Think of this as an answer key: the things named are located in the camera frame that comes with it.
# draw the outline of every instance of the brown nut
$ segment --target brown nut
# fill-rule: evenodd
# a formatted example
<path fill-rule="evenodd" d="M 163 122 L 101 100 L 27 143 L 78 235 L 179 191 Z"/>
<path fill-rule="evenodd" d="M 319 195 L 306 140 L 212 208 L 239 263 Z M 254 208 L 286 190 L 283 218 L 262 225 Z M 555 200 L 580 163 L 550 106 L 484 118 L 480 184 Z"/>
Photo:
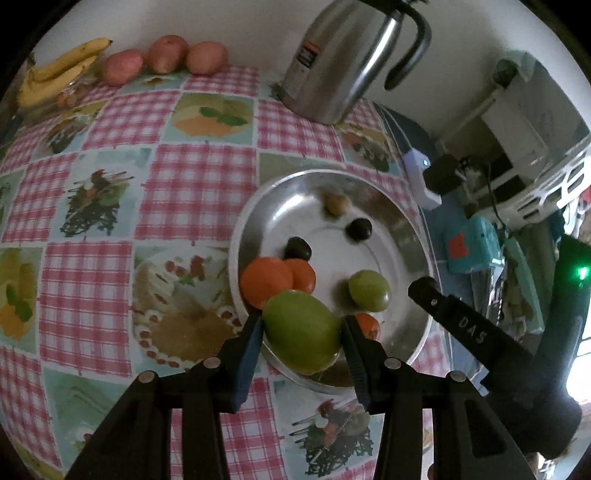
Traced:
<path fill-rule="evenodd" d="M 345 195 L 330 195 L 326 199 L 325 207 L 331 215 L 340 217 L 351 208 L 351 200 Z"/>

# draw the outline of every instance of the silver bowl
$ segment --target silver bowl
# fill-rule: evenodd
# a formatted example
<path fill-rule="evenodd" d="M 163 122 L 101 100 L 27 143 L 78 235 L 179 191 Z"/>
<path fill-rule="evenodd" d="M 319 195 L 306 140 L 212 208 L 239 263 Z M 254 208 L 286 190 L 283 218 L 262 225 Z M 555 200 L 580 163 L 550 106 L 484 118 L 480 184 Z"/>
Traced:
<path fill-rule="evenodd" d="M 339 219 L 324 210 L 330 194 L 346 195 L 353 203 Z M 367 241 L 354 244 L 345 227 L 359 217 L 372 222 L 373 233 Z M 403 211 L 374 185 L 344 171 L 306 170 L 265 183 L 242 210 L 230 242 L 230 289 L 242 323 L 256 310 L 242 298 L 240 275 L 255 257 L 282 257 L 292 236 L 311 246 L 310 264 L 316 272 L 313 295 L 336 316 L 359 311 L 347 288 L 355 272 L 375 270 L 388 280 L 390 304 L 384 312 L 371 315 L 381 324 L 378 340 L 387 354 L 411 363 L 424 345 L 431 319 L 408 298 L 407 290 L 413 280 L 433 275 L 434 268 Z M 266 339 L 262 350 L 281 373 L 311 390 L 343 394 L 353 386 L 342 352 L 323 372 L 301 375 L 277 358 Z"/>

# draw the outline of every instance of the potato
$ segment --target potato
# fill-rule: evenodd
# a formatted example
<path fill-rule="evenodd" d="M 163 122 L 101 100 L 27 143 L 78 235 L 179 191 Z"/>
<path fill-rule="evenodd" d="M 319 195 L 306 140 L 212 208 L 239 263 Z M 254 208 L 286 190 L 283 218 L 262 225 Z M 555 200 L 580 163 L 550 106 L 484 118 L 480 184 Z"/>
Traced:
<path fill-rule="evenodd" d="M 146 54 L 146 64 L 160 75 L 178 69 L 182 64 L 189 44 L 178 35 L 165 35 L 156 40 Z"/>
<path fill-rule="evenodd" d="M 139 50 L 113 53 L 105 62 L 103 81 L 112 87 L 120 87 L 136 78 L 144 66 L 144 57 Z"/>
<path fill-rule="evenodd" d="M 214 41 L 197 43 L 189 47 L 185 63 L 193 75 L 212 75 L 228 64 L 228 49 Z"/>

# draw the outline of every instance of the banana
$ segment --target banana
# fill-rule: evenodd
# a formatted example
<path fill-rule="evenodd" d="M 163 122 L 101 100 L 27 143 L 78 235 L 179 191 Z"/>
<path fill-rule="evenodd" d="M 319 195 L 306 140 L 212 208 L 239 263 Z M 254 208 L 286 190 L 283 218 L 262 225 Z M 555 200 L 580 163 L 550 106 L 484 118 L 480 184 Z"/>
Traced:
<path fill-rule="evenodd" d="M 55 98 L 90 67 L 96 61 L 96 58 L 97 55 L 94 55 L 82 60 L 49 82 L 38 83 L 32 78 L 31 70 L 27 71 L 25 80 L 18 91 L 17 101 L 19 106 L 27 108 Z"/>
<path fill-rule="evenodd" d="M 113 41 L 102 37 L 78 45 L 76 48 L 64 53 L 57 60 L 52 61 L 49 65 L 33 70 L 32 79 L 37 83 L 48 82 L 66 70 L 71 69 L 82 60 L 98 55 L 111 45 L 111 42 Z"/>

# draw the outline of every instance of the tablecloth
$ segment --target tablecloth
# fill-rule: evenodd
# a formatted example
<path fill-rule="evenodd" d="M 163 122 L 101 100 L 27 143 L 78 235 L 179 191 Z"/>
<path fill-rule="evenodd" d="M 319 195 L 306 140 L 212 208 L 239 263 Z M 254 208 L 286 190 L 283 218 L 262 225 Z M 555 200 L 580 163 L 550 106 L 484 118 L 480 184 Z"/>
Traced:
<path fill-rule="evenodd" d="M 240 331 L 228 243 L 266 180 L 352 171 L 425 235 L 373 104 L 362 99 L 327 127 L 286 109 L 277 88 L 248 67 L 143 74 L 119 89 L 98 85 L 12 139 L 0 164 L 0 423 L 35 475 L 62 478 L 141 371 L 188 369 Z M 184 297 L 173 298 L 179 285 Z M 414 368 L 444 375 L 442 341 L 433 327 Z M 339 436 L 326 449 L 331 425 Z M 233 479 L 369 479 L 381 419 L 295 385 L 261 358 L 242 410 L 222 426 Z"/>

